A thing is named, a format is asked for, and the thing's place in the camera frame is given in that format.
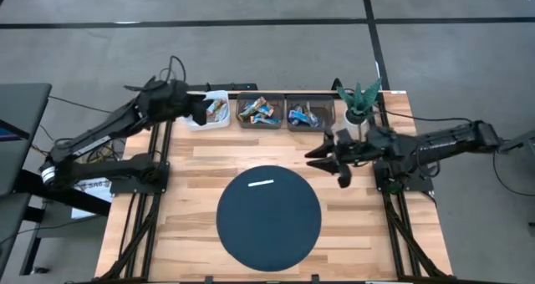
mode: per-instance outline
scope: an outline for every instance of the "round blue mat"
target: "round blue mat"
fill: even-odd
[[[313,249],[321,228],[318,197],[307,181],[279,166],[242,172],[223,191],[217,232],[244,266],[281,271]]]

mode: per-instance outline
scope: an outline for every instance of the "green plant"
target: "green plant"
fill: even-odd
[[[348,105],[348,111],[352,115],[365,118],[371,113],[371,107],[374,105],[377,93],[381,88],[381,80],[377,79],[363,93],[360,84],[357,83],[353,96],[347,94],[344,88],[337,88],[338,94]]]

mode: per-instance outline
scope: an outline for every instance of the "wooden plank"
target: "wooden plank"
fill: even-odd
[[[388,110],[411,115],[407,94],[383,95]],[[234,114],[235,105],[231,108]],[[334,129],[341,129],[344,103],[336,100],[335,108]],[[415,134],[412,119],[389,115],[389,121],[398,132]],[[149,138],[147,133],[129,138],[126,153],[145,151]],[[241,129],[235,119],[226,129],[206,132],[190,132],[177,122],[169,154],[171,177],[160,204],[150,280],[202,281],[211,275],[216,281],[307,281],[315,273],[325,281],[394,280],[385,212],[382,198],[375,191],[371,165],[352,168],[352,185],[341,190],[336,176],[306,166],[304,154],[320,145],[322,139],[321,133]],[[274,273],[254,271],[232,258],[222,247],[215,225],[217,203],[233,177],[269,164],[303,176],[318,195],[323,216],[320,237],[309,256],[286,271]],[[416,240],[440,269],[450,273],[434,204],[419,193],[409,192],[406,198]],[[117,259],[129,199],[129,195],[114,198],[96,276]],[[405,250],[403,257],[408,273]]]

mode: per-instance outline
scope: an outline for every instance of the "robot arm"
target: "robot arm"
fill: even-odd
[[[400,181],[423,165],[443,160],[464,152],[492,153],[498,149],[502,140],[490,124],[483,121],[462,124],[428,134],[409,136],[398,134],[392,129],[374,127],[366,134],[366,141],[351,139],[344,129],[336,133],[338,143],[334,143],[332,133],[325,133],[324,144],[312,150],[307,165],[340,173],[340,187],[349,186],[351,172],[347,164],[359,166],[361,162],[383,160],[388,163],[391,180]]]
[[[136,176],[153,180],[157,163],[150,154],[135,155],[130,160],[80,164],[74,161],[110,140],[138,134],[143,129],[180,116],[193,116],[198,124],[206,123],[206,108],[213,100],[204,95],[187,93],[188,85],[181,81],[169,83],[152,78],[127,104],[112,112],[107,120],[78,137],[57,143],[39,168],[43,183],[55,189],[95,177],[115,175]]]

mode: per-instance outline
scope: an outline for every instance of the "gray floor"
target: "gray floor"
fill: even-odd
[[[372,0],[377,18],[535,16],[535,0]],[[5,0],[0,23],[165,21],[234,18],[363,18],[362,0]],[[392,89],[407,90],[415,115],[484,119],[504,138],[533,129],[535,24],[379,25]],[[113,109],[164,68],[186,64],[190,84],[255,82],[261,89],[328,89],[376,78],[366,25],[241,28],[0,30],[0,82],[50,82],[52,94]],[[100,113],[50,101],[42,124],[54,138],[97,124]],[[451,124],[418,122],[420,132]],[[35,143],[51,142],[38,132]],[[26,167],[36,170],[32,153]],[[535,193],[532,161],[499,156],[513,189]],[[455,274],[530,283],[535,277],[535,200],[502,188],[489,155],[445,160],[434,180]],[[24,224],[27,229],[31,224]],[[18,276],[21,235],[3,283],[59,283],[93,276],[101,236],[47,239],[37,263],[48,275]]]

